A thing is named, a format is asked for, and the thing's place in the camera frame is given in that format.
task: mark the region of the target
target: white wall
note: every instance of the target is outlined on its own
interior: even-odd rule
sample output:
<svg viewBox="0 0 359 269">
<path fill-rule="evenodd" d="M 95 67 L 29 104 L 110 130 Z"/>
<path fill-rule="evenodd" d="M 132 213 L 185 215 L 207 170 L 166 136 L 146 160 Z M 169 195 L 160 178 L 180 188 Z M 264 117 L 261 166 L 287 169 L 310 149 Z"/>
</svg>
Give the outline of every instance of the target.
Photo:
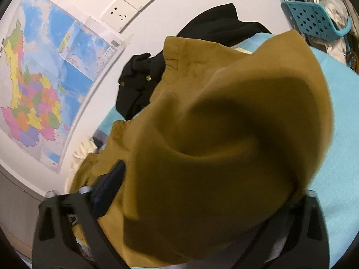
<svg viewBox="0 0 359 269">
<path fill-rule="evenodd" d="M 12 13 L 19 1 L 13 0 L 1 19 L 0 37 L 6 34 Z M 101 15 L 114 0 L 71 0 L 71 2 L 100 21 Z M 44 195 L 49 190 L 63 192 L 71 155 L 83 138 L 93 134 L 114 106 L 117 80 L 130 57 L 144 52 L 156 54 L 163 48 L 166 36 L 176 35 L 201 12 L 231 2 L 236 6 L 240 20 L 261 22 L 275 34 L 291 28 L 281 9 L 280 0 L 155 0 L 123 32 L 124 39 L 130 34 L 134 34 L 134 37 L 84 111 L 70 141 L 60 174 L 52 172 L 25 153 L 2 130 L 0 130 L 0 164 L 39 194 Z"/>
</svg>

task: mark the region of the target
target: blue fabric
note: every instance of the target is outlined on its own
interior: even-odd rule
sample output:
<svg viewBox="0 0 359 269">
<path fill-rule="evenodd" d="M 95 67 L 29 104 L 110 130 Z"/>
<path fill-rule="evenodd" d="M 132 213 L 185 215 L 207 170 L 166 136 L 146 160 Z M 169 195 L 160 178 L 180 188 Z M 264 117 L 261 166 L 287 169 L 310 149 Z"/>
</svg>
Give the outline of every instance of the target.
<svg viewBox="0 0 359 269">
<path fill-rule="evenodd" d="M 258 33 L 239 47 L 254 52 L 272 36 Z M 333 267 L 359 231 L 359 77 L 326 53 L 312 51 L 330 89 L 335 127 L 333 143 L 309 188 L 318 193 L 323 208 Z M 124 118 L 113 108 L 99 129 L 109 135 L 116 120 Z"/>
</svg>

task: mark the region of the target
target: map poster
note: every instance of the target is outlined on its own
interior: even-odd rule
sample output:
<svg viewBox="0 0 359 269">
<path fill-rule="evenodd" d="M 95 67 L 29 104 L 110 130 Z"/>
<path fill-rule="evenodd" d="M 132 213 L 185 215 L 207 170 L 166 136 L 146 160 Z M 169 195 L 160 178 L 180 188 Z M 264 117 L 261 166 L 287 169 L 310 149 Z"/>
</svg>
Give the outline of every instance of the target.
<svg viewBox="0 0 359 269">
<path fill-rule="evenodd" d="M 85 105 L 125 44 L 68 0 L 21 0 L 1 48 L 0 128 L 59 173 Z"/>
</svg>

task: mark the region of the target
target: yellow jacket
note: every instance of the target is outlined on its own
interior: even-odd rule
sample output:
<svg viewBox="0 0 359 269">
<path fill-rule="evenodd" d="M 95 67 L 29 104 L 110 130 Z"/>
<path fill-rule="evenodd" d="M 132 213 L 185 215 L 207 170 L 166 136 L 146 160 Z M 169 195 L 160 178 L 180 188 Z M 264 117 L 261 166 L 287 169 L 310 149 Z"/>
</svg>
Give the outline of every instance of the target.
<svg viewBox="0 0 359 269">
<path fill-rule="evenodd" d="M 151 104 L 114 123 L 71 192 L 119 159 L 126 177 L 106 216 L 106 236 L 130 267 L 206 259 L 297 200 L 332 134 L 327 85 L 296 31 L 253 54 L 168 37 L 166 71 Z M 75 234 L 83 239 L 79 227 Z"/>
</svg>

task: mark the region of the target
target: white plastic bag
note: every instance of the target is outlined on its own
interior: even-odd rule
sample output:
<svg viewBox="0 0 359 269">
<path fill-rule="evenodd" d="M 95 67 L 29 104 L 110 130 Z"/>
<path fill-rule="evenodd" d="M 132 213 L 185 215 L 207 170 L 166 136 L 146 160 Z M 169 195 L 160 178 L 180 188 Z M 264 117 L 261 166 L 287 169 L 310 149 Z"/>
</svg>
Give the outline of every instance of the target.
<svg viewBox="0 0 359 269">
<path fill-rule="evenodd" d="M 348 25 L 348 10 L 342 0 L 319 0 L 338 30 Z"/>
<path fill-rule="evenodd" d="M 351 27 L 351 31 L 350 33 L 356 37 L 356 39 L 359 39 L 359 15 L 358 12 L 355 10 L 355 8 L 353 7 L 353 4 L 351 3 L 350 0 L 342 0 L 343 3 L 345 4 L 350 17 L 351 17 L 351 21 L 352 21 L 352 27 Z"/>
<path fill-rule="evenodd" d="M 317 37 L 309 37 L 309 41 L 311 46 L 326 52 L 338 62 L 346 65 L 346 44 L 344 37 L 330 43 Z"/>
</svg>

